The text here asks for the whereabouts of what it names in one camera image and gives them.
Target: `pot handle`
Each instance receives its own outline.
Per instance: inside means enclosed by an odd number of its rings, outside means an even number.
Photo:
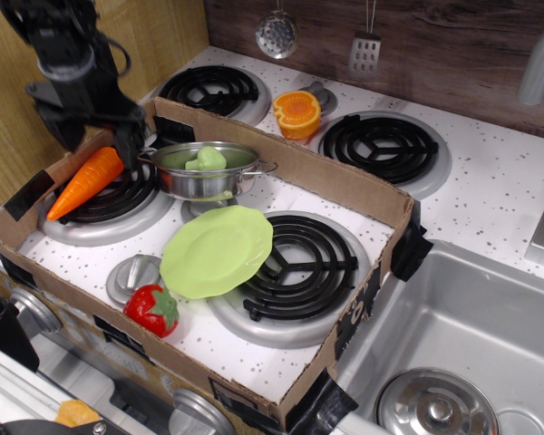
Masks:
[[[144,147],[139,153],[139,155],[137,156],[137,160],[144,161],[145,163],[150,163],[151,165],[156,166],[155,163],[153,163],[151,160],[147,158],[147,156],[149,156],[155,151],[157,150],[155,150],[154,148]]]
[[[270,168],[260,168],[260,165],[270,165]],[[240,175],[267,175],[271,172],[274,172],[278,168],[278,164],[274,161],[262,161],[259,160],[256,164],[256,170],[248,171],[248,172],[242,172]]]

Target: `faucet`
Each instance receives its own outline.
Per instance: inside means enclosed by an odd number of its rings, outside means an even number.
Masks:
[[[544,99],[544,34],[529,57],[518,88],[518,99],[530,105],[539,104]]]

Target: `orange object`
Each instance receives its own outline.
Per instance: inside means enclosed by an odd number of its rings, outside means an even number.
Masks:
[[[114,148],[104,147],[95,151],[74,174],[46,218],[56,220],[73,211],[105,189],[124,169],[125,165]]]
[[[320,103],[308,91],[283,93],[273,102],[282,135],[289,139],[303,139],[316,131],[320,124]]]
[[[67,428],[76,428],[83,424],[95,423],[100,419],[101,417],[98,412],[93,411],[82,401],[73,399],[61,403],[54,422],[62,424]]]

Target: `black coil burner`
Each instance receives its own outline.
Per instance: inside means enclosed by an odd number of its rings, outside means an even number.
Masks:
[[[244,101],[256,101],[258,89],[245,73],[227,66],[200,66],[175,75],[159,96],[228,116]]]
[[[124,215],[140,205],[155,187],[156,170],[149,163],[138,162],[133,172],[125,170],[97,196],[59,219],[61,224],[104,222]],[[58,197],[66,185],[54,194]]]
[[[328,157],[400,184],[427,172],[439,144],[409,121],[349,115],[329,129],[320,149]]]
[[[268,220],[274,229],[270,257],[239,288],[247,298],[243,305],[250,319],[306,319],[341,302],[354,286],[352,278],[358,267],[343,237],[310,217],[277,216]],[[279,249],[290,246],[306,251],[308,261],[290,263]],[[292,274],[303,277],[288,284]]]

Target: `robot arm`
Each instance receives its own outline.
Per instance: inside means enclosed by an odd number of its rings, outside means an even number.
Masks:
[[[26,87],[48,130],[69,151],[80,144],[85,125],[112,130],[119,156],[132,169],[144,142],[145,112],[119,89],[131,60],[97,30],[93,0],[0,0],[0,10],[33,46],[48,79]],[[125,55],[122,73],[111,45]]]

